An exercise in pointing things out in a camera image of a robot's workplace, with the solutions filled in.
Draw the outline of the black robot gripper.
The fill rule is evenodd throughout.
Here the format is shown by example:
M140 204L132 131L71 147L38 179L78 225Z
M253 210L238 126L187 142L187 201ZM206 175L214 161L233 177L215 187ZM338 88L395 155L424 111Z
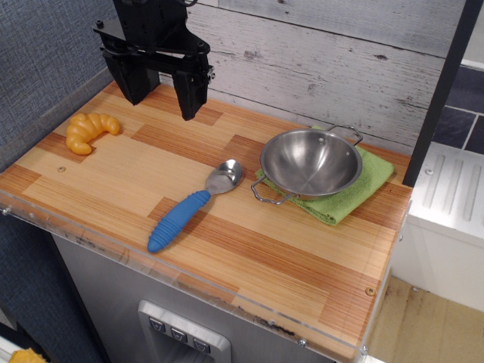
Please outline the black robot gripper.
M195 1L115 1L115 20L98 20L107 68L124 97L141 103L159 84L158 72L172 75L185 121L207 101L210 46L187 28Z

